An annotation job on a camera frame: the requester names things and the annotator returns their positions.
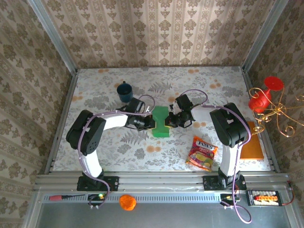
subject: floral tablecloth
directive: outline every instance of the floral tablecloth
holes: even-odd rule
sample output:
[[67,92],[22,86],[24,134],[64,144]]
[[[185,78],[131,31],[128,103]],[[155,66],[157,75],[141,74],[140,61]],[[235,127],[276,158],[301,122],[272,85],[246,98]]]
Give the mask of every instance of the floral tablecloth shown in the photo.
[[[169,106],[182,92],[198,88],[204,90],[209,99],[206,104],[225,105],[234,102],[246,120],[254,120],[248,108],[248,93],[238,66],[226,67],[147,67],[117,69],[81,69],[78,82],[60,142],[54,171],[78,171],[81,166],[77,152],[65,137],[79,113],[87,109],[93,113],[122,107],[116,88],[122,81],[133,87],[134,97],[149,94],[156,105]],[[204,96],[197,92],[188,94],[194,103],[201,103]],[[152,105],[149,98],[144,98]],[[217,171],[222,160],[222,144],[217,138],[212,123],[195,122],[187,129],[170,129],[169,138],[154,138],[152,131],[114,128],[103,132],[97,148],[99,162],[105,171],[196,171],[196,167],[185,164],[193,137],[219,147],[212,170]],[[270,165],[262,144],[263,160],[242,160],[242,171],[267,171]]]

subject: orange board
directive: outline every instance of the orange board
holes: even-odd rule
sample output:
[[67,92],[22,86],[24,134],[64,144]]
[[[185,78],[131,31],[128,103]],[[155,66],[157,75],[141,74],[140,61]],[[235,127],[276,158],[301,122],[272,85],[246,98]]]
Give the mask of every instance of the orange board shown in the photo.
[[[249,125],[250,131],[254,132],[253,128],[255,127],[255,123],[252,121],[248,121],[247,123]],[[241,151],[241,159],[264,159],[264,155],[257,134],[253,135],[251,137],[251,140],[243,146]]]

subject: wall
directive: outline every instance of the wall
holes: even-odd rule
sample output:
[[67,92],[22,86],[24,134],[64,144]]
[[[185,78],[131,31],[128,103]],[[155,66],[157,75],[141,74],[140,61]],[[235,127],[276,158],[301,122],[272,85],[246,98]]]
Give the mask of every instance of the wall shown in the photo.
[[78,68],[242,65],[274,0],[42,0]]
[[0,1],[0,227],[19,227],[70,74],[26,1]]
[[[290,0],[249,71],[253,86],[263,87],[265,77],[274,75],[285,83],[283,103],[287,107],[304,105],[295,96],[304,95],[304,1]],[[272,93],[278,101],[280,93]],[[292,118],[304,124],[304,108],[290,109]],[[294,182],[296,196],[304,214],[304,127],[287,118],[279,118],[279,126],[293,126],[295,134],[286,138],[277,130],[276,122],[267,130],[282,172]]]

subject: green sponge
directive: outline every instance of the green sponge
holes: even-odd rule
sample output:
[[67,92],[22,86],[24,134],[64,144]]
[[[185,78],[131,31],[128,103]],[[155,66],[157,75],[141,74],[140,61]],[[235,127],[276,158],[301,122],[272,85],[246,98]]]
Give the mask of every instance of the green sponge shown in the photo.
[[152,134],[157,138],[169,137],[169,127],[165,126],[165,119],[169,115],[168,107],[156,106],[152,111],[153,120],[156,122],[156,128],[152,129]]

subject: orange ball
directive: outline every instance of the orange ball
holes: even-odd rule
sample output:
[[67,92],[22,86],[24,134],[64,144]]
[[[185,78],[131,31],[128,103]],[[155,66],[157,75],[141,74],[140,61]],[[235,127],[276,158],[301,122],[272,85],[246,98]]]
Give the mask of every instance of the orange ball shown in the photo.
[[123,195],[119,199],[119,204],[124,210],[133,210],[136,206],[136,199],[130,195]]

